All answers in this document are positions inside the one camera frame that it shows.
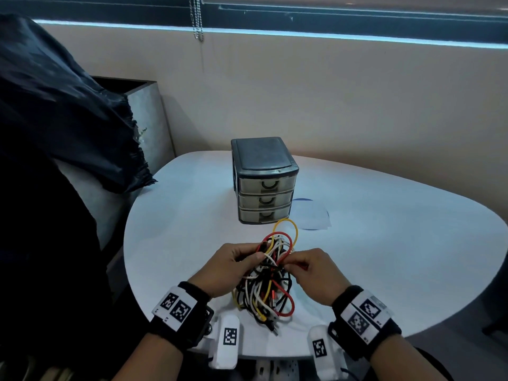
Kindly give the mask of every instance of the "finger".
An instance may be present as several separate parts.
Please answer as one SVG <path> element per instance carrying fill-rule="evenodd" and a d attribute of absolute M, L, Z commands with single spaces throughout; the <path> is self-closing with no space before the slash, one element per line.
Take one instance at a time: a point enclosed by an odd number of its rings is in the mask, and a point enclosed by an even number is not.
<path fill-rule="evenodd" d="M 301 267 L 293 264 L 284 265 L 284 270 L 286 270 L 289 274 L 293 275 L 296 278 L 296 281 L 299 282 L 305 275 L 308 273 L 302 269 Z"/>
<path fill-rule="evenodd" d="M 247 271 L 251 271 L 257 265 L 259 265 L 265 259 L 265 255 L 258 251 L 256 254 L 252 254 L 246 257 L 243 261 L 238 262 L 238 267 L 240 268 L 241 274 L 246 273 Z"/>
<path fill-rule="evenodd" d="M 238 258 L 239 256 L 249 255 L 253 252 L 256 252 L 259 243 L 236 243 L 231 245 L 231 251 L 233 253 L 233 258 Z"/>
<path fill-rule="evenodd" d="M 314 256 L 315 256 L 314 250 L 292 252 L 286 258 L 284 258 L 284 264 L 287 265 L 289 263 L 290 264 L 305 263 L 309 265 Z"/>

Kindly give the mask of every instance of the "tangled cable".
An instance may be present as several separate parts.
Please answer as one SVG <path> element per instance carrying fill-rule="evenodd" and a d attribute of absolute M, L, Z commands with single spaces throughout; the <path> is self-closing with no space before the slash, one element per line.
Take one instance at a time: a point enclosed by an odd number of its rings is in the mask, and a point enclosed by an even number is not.
<path fill-rule="evenodd" d="M 296 230 L 295 241 L 282 231 L 276 231 L 277 226 L 288 221 Z M 242 278 L 235 290 L 233 301 L 239 309 L 248 310 L 260 324 L 266 325 L 270 331 L 277 334 L 275 322 L 280 317 L 289 317 L 295 311 L 295 302 L 289 295 L 292 281 L 280 263 L 293 251 L 298 239 L 298 228 L 288 218 L 279 220 L 273 227 L 273 232 L 267 235 L 256 251 L 262 251 L 265 259 L 259 266 Z M 284 312 L 289 300 L 290 311 Z"/>

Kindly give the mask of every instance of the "left hand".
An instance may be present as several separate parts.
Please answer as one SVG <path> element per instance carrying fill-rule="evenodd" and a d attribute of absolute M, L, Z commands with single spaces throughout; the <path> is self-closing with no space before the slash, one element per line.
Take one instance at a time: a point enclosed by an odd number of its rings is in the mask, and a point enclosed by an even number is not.
<path fill-rule="evenodd" d="M 262 252 L 255 252 L 259 243 L 226 243 L 209 259 L 189 283 L 197 286 L 212 298 L 231 292 L 240 283 L 242 276 L 250 272 L 265 259 Z M 236 260 L 245 256 L 243 261 Z"/>

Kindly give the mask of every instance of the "hand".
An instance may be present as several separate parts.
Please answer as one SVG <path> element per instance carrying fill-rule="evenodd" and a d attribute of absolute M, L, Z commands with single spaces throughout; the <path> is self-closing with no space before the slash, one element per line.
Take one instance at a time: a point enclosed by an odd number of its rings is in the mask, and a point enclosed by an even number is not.
<path fill-rule="evenodd" d="M 262 252 L 256 252 L 259 243 L 226 243 L 210 258 L 189 283 L 196 285 L 212 298 L 232 291 L 246 272 L 251 271 L 265 259 Z"/>
<path fill-rule="evenodd" d="M 320 248 L 297 251 L 283 261 L 284 269 L 296 278 L 303 291 L 321 305 L 331 306 L 333 301 L 351 283 L 340 272 L 332 258 Z M 305 270 L 297 264 L 308 266 Z"/>

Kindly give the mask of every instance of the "wristband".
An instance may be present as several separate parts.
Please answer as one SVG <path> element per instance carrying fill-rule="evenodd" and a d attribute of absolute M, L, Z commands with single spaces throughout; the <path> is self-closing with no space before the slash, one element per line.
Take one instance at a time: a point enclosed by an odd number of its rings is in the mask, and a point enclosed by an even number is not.
<path fill-rule="evenodd" d="M 210 296 L 188 282 L 172 287 L 153 309 L 149 333 L 173 344 L 181 352 L 199 344 L 213 317 Z"/>
<path fill-rule="evenodd" d="M 402 333 L 390 310 L 359 286 L 348 287 L 332 308 L 337 320 L 328 326 L 328 334 L 355 361 L 370 360 L 381 342 Z"/>

